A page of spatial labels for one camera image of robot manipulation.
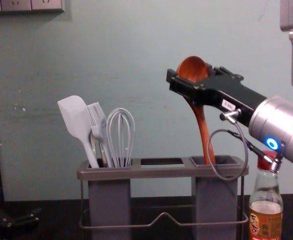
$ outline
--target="sauce bottle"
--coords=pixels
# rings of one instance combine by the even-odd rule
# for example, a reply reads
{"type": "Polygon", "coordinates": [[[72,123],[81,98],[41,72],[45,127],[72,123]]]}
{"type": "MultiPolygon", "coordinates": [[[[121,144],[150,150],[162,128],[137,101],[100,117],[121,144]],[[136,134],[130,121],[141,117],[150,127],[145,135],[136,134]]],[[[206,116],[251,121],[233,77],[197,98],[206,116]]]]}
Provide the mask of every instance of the sauce bottle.
{"type": "MultiPolygon", "coordinates": [[[[275,158],[275,151],[263,151],[275,158]]],[[[258,158],[258,173],[249,200],[249,240],[281,240],[283,201],[278,173],[270,172],[271,165],[258,158]]]]}

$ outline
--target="gray cable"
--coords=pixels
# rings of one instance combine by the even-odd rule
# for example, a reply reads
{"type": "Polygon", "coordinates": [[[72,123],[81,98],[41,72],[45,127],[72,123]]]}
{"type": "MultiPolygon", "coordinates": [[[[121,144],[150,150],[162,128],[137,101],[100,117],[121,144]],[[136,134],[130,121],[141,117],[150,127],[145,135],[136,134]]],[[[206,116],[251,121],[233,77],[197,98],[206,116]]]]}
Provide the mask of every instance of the gray cable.
{"type": "Polygon", "coordinates": [[[212,167],[214,173],[218,176],[219,179],[222,179],[222,180],[224,180],[224,181],[233,181],[233,180],[237,179],[238,177],[241,177],[242,174],[246,171],[247,166],[248,166],[249,154],[248,154],[248,146],[247,146],[247,143],[246,143],[246,138],[245,138],[245,136],[244,136],[244,134],[243,134],[243,132],[242,132],[240,126],[239,126],[237,123],[235,123],[234,125],[235,125],[236,129],[238,130],[238,132],[239,132],[239,134],[240,134],[240,136],[241,136],[241,139],[242,139],[242,142],[243,142],[243,146],[244,146],[245,160],[244,160],[244,166],[243,166],[243,168],[242,168],[241,173],[239,173],[239,174],[236,175],[236,176],[231,176],[231,177],[225,177],[225,176],[222,176],[222,175],[217,171],[216,167],[213,165],[213,163],[212,163],[212,161],[211,161],[211,158],[210,158],[210,155],[209,155],[209,146],[210,146],[210,143],[211,143],[211,139],[212,139],[212,137],[213,137],[215,134],[220,133],[220,132],[226,132],[226,133],[228,133],[228,130],[226,130],[226,129],[218,129],[218,130],[215,130],[214,132],[212,132],[212,134],[210,135],[210,138],[209,138],[209,140],[208,140],[207,148],[206,148],[206,151],[207,151],[207,153],[208,153],[208,160],[209,160],[209,162],[210,162],[210,164],[211,164],[211,167],[212,167]]]}

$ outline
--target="gray utensil holder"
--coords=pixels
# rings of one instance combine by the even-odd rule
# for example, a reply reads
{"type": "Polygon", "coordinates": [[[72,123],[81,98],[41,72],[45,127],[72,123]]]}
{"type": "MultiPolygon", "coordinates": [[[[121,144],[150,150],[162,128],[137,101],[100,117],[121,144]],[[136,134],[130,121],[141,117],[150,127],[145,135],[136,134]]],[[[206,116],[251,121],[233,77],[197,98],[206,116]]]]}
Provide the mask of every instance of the gray utensil holder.
{"type": "MultiPolygon", "coordinates": [[[[217,170],[225,177],[239,174],[244,164],[239,158],[228,155],[216,156],[216,162],[217,170]]],[[[247,167],[243,176],[248,173],[247,167]]],[[[84,161],[77,170],[82,202],[79,225],[83,230],[91,230],[92,240],[131,240],[132,228],[150,228],[166,216],[179,227],[192,227],[195,240],[235,240],[237,224],[248,221],[243,212],[243,176],[240,207],[245,219],[237,221],[238,180],[220,180],[210,165],[204,165],[202,156],[136,158],[127,168],[91,168],[89,162],[84,161]],[[192,179],[192,223],[180,223],[163,212],[151,223],[131,225],[130,179],[180,177],[192,179]],[[83,181],[88,182],[91,226],[83,225],[83,181]]]]}

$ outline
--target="red bottle cap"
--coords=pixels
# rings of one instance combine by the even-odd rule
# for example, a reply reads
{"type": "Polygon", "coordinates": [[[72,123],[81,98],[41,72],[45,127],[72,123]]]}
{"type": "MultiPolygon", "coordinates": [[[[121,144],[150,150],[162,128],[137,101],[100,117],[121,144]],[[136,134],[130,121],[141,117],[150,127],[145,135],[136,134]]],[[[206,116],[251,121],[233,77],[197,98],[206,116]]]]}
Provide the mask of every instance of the red bottle cap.
{"type": "MultiPolygon", "coordinates": [[[[270,151],[270,150],[265,150],[263,151],[265,155],[267,155],[270,158],[275,158],[277,156],[276,151],[270,151]]],[[[264,171],[270,171],[271,170],[271,164],[268,163],[265,159],[258,157],[257,158],[257,168],[264,170],[264,171]]]]}

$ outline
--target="wall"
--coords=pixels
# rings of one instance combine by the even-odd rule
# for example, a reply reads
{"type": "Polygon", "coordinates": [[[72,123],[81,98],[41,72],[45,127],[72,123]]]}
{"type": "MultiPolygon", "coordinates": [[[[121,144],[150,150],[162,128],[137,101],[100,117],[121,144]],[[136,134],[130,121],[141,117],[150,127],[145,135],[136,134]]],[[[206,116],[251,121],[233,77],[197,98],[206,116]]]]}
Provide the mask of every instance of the wall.
{"type": "MultiPolygon", "coordinates": [[[[76,170],[86,155],[58,109],[67,96],[99,101],[107,114],[116,107],[131,111],[133,157],[202,154],[190,107],[165,81],[167,69],[187,56],[225,66],[245,76],[247,87],[293,102],[291,43],[279,28],[279,1],[66,3],[62,14],[0,16],[0,166],[7,201],[79,198],[76,170]]],[[[210,131],[232,128],[218,110],[206,107],[205,114],[210,131]]],[[[213,144],[217,154],[244,156],[241,142],[228,135],[213,144]]],[[[256,164],[250,154],[246,194],[256,164]]],[[[285,160],[282,193],[293,193],[292,176],[285,160]]],[[[189,195],[189,183],[133,181],[132,196],[189,195]]]]}

